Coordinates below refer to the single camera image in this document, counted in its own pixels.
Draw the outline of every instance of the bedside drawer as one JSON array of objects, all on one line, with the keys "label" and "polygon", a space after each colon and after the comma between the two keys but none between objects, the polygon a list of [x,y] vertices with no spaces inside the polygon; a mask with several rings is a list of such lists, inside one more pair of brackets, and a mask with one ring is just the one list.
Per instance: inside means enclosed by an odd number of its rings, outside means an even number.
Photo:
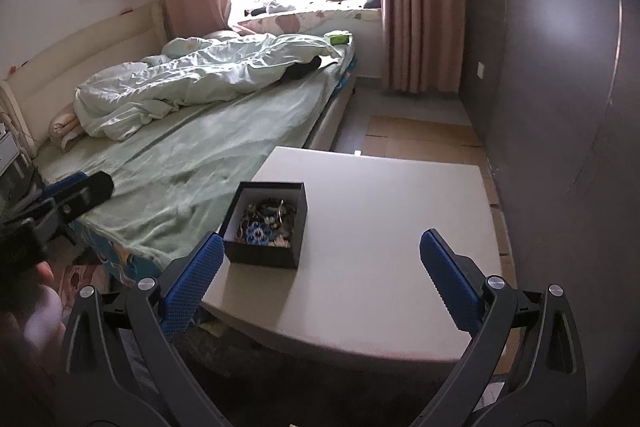
[{"label": "bedside drawer", "polygon": [[0,176],[4,174],[4,171],[18,157],[19,153],[14,136],[9,132],[2,136],[0,139]]}]

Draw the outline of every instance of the white tabletop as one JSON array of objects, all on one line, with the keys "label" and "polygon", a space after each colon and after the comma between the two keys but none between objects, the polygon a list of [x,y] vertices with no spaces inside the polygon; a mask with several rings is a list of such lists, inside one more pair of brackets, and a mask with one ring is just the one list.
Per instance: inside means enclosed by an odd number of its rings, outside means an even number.
[{"label": "white tabletop", "polygon": [[501,273],[478,167],[277,147],[254,181],[304,182],[300,267],[225,258],[205,308],[283,351],[303,345],[337,357],[460,358],[469,335],[453,324],[418,245],[435,228],[486,275]]}]

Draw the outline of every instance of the bed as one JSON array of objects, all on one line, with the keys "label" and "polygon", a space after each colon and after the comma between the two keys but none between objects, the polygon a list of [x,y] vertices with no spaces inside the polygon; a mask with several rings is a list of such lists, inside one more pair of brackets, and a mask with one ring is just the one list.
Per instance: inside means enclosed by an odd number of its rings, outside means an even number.
[{"label": "bed", "polygon": [[333,30],[351,32],[358,52],[358,76],[382,77],[384,57],[382,10],[365,9],[365,0],[312,3],[291,12],[263,14],[238,22],[257,33],[324,35]]},{"label": "bed", "polygon": [[127,285],[157,277],[217,230],[238,183],[250,180],[274,147],[328,150],[355,81],[352,42],[337,48],[337,62],[301,80],[182,108],[127,140],[87,137],[67,153],[49,144],[49,121],[79,84],[104,68],[159,54],[168,41],[162,20],[160,4],[152,3],[99,22],[0,82],[0,103],[45,182],[79,170],[113,177],[113,198],[73,228]]}]

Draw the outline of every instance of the cream upholstered headboard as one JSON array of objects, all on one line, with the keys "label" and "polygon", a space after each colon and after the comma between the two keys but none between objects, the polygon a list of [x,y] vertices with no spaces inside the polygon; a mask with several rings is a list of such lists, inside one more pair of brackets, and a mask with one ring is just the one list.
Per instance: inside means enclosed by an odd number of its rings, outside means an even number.
[{"label": "cream upholstered headboard", "polygon": [[160,2],[95,23],[57,42],[7,80],[0,104],[24,134],[35,157],[48,137],[49,122],[73,102],[76,87],[104,68],[158,55],[167,43]]}]

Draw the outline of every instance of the crumpled blanket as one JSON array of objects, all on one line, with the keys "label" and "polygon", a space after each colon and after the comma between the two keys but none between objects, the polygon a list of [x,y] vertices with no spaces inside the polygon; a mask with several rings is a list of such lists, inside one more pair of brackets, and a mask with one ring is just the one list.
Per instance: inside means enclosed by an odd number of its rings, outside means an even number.
[{"label": "crumpled blanket", "polygon": [[310,35],[178,38],[164,46],[162,55],[94,74],[76,89],[74,108],[88,135],[125,140],[179,107],[228,102],[317,56],[321,67],[340,58],[325,39]]}]

